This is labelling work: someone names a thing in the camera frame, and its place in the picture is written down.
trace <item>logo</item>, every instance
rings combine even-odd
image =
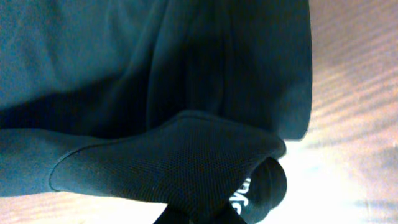
[[[236,213],[239,215],[242,212],[242,205],[246,207],[249,205],[249,200],[244,195],[249,192],[251,179],[247,178],[243,185],[229,198],[229,201],[232,203],[232,207],[236,210]]]

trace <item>wooden surface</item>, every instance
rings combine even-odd
[[[263,223],[398,223],[398,0],[310,6],[310,128],[287,142],[287,195]],[[0,199],[0,223],[153,223],[164,208],[42,194]]]

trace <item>wood grain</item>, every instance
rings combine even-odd
[[[287,195],[263,223],[398,223],[398,1],[310,8],[310,127],[287,142]],[[42,194],[0,199],[0,223],[153,223],[164,207]]]

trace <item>wooden floor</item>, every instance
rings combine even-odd
[[[398,0],[310,7],[310,128],[287,143],[287,195],[263,223],[398,223]],[[0,199],[0,223],[153,223],[164,208],[42,194]]]

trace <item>seam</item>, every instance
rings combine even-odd
[[[81,152],[81,151],[83,151],[83,150],[90,149],[90,148],[93,148],[93,147],[98,147],[98,146],[110,146],[110,145],[114,145],[114,144],[120,144],[120,143],[124,143],[124,142],[135,141],[136,139],[141,138],[141,137],[144,137],[144,136],[151,136],[151,135],[154,135],[154,134],[158,133],[158,132],[161,131],[161,130],[164,130],[164,129],[168,128],[170,125],[175,124],[177,121],[181,121],[181,120],[183,120],[183,119],[197,119],[197,120],[202,120],[202,121],[214,122],[214,123],[218,123],[218,124],[228,124],[228,125],[234,126],[234,127],[245,126],[245,127],[247,127],[247,128],[258,129],[258,128],[251,127],[251,126],[248,126],[248,125],[245,125],[245,124],[234,123],[234,122],[232,122],[232,121],[227,121],[227,120],[223,120],[223,119],[205,118],[205,117],[203,117],[203,116],[200,116],[199,114],[190,114],[190,115],[187,115],[187,114],[186,114],[187,112],[189,112],[189,111],[184,111],[184,112],[182,112],[182,114],[175,116],[174,118],[172,118],[171,120],[169,120],[168,122],[166,122],[165,124],[163,124],[162,126],[160,126],[159,128],[150,130],[150,131],[148,131],[148,132],[146,132],[146,133],[144,133],[144,134],[140,134],[140,135],[133,136],[133,137],[128,137],[128,138],[126,138],[126,139],[111,140],[110,142],[103,143],[103,144],[92,144],[92,145],[89,145],[89,146],[85,146],[85,147],[79,148],[79,149],[77,149],[76,151],[72,151],[72,152],[69,152],[69,153],[65,154],[64,156],[62,156],[62,157],[56,162],[56,164],[53,166],[53,168],[52,168],[52,170],[51,170],[51,172],[50,172],[49,179],[48,179],[48,180],[49,180],[49,186],[50,186],[50,188],[51,188],[53,191],[55,191],[55,192],[59,192],[59,190],[53,188],[53,186],[52,186],[52,184],[51,184],[51,178],[53,177],[53,173],[55,172],[55,169],[56,169],[56,168],[58,167],[58,165],[61,164],[66,158],[68,158],[68,157],[70,157],[70,156],[72,156],[72,155],[74,155],[74,154],[76,154],[76,153],[78,153],[78,152]],[[267,133],[267,134],[269,134],[270,136],[276,137],[276,138],[278,139],[278,141],[281,143],[281,145],[284,146],[284,151],[286,150],[286,149],[285,149],[285,144],[284,144],[283,140],[281,140],[281,138],[279,138],[278,136],[276,136],[276,135],[273,134],[273,133],[268,133],[267,131],[264,131],[264,132]]]

